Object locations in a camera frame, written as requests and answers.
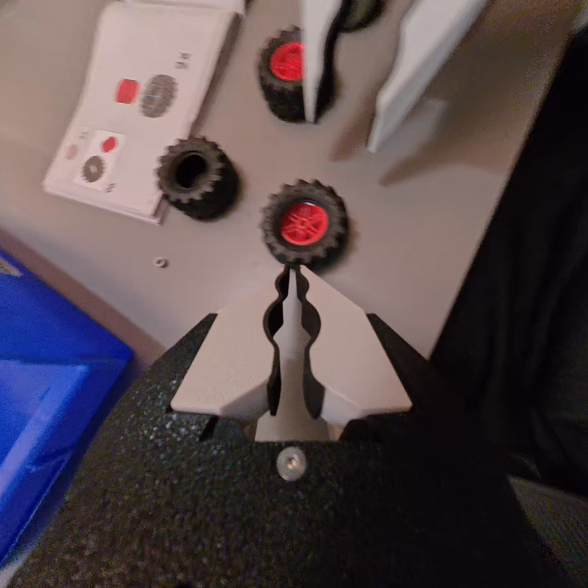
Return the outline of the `blue plastic bin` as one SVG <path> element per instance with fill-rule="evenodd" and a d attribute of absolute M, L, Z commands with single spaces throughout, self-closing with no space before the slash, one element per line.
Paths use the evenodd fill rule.
<path fill-rule="evenodd" d="M 1 251 L 1 566 L 58 508 L 133 357 Z"/>

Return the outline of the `empty black toy tire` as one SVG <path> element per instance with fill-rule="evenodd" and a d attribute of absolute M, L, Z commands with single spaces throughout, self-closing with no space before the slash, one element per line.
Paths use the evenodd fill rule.
<path fill-rule="evenodd" d="M 343 1 L 341 16 L 337 18 L 337 31 L 352 33 L 363 30 L 376 20 L 385 1 Z"/>
<path fill-rule="evenodd" d="M 238 195 L 239 175 L 231 159 L 203 136 L 167 146 L 156 176 L 163 199 L 197 221 L 222 217 Z"/>

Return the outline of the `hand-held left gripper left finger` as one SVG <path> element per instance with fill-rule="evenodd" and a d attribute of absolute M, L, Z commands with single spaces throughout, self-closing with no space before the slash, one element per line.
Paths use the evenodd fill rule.
<path fill-rule="evenodd" d="M 173 413 L 238 424 L 248 442 L 256 441 L 259 419 L 275 416 L 281 399 L 275 335 L 284 324 L 289 281 L 284 266 L 274 280 L 218 311 L 170 402 Z"/>

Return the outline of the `white instruction booklet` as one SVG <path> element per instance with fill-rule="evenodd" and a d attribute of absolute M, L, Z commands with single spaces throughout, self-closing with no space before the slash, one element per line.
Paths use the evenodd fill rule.
<path fill-rule="evenodd" d="M 245 1 L 108 4 L 44 191 L 158 224 L 159 159 L 187 137 L 245 11 Z"/>

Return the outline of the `grey desk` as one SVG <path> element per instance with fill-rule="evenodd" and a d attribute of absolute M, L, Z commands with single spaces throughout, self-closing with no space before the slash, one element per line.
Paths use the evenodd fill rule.
<path fill-rule="evenodd" d="M 317 125 L 261 97 L 264 40 L 296 1 L 254 1 L 197 132 L 233 159 L 243 195 L 225 218 L 170 210 L 160 226 L 45 194 L 105 1 L 10 1 L 1 11 L 1 246 L 149 364 L 207 313 L 275 276 L 259 223 L 283 183 L 345 200 L 352 242 L 324 279 L 428 355 L 545 95 L 581 1 L 491 1 L 404 125 L 365 148 L 375 93 L 410 1 L 337 43 L 340 95 Z M 165 269 L 153 260 L 169 260 Z"/>

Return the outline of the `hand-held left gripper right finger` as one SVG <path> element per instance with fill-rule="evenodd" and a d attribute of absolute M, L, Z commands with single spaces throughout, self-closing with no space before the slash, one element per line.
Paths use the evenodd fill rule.
<path fill-rule="evenodd" d="M 308 414 L 337 442 L 353 420 L 406 413 L 412 401 L 367 313 L 317 274 L 296 269 Z"/>

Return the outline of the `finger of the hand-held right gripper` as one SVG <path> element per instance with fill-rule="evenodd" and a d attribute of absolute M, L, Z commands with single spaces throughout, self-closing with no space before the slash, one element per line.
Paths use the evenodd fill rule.
<path fill-rule="evenodd" d="M 464 36 L 487 1 L 415 1 L 400 21 L 393 68 L 376 98 L 367 150 L 388 141 Z"/>
<path fill-rule="evenodd" d="M 344 1 L 301 1 L 305 120 L 317 123 L 334 93 L 334 48 L 345 18 Z"/>

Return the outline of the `black toy wheel red rim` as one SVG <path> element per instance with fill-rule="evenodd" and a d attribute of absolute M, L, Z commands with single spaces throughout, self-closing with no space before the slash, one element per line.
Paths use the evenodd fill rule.
<path fill-rule="evenodd" d="M 350 221 L 346 203 L 332 186 L 298 179 L 269 195 L 260 228 L 276 261 L 319 272 L 345 253 Z"/>
<path fill-rule="evenodd" d="M 337 33 L 330 32 L 325 48 L 325 69 L 320 78 L 315 122 L 330 108 L 336 94 L 334 48 Z M 303 99 L 303 43 L 298 26 L 267 39 L 259 53 L 258 81 L 272 114 L 288 123 L 305 121 Z"/>

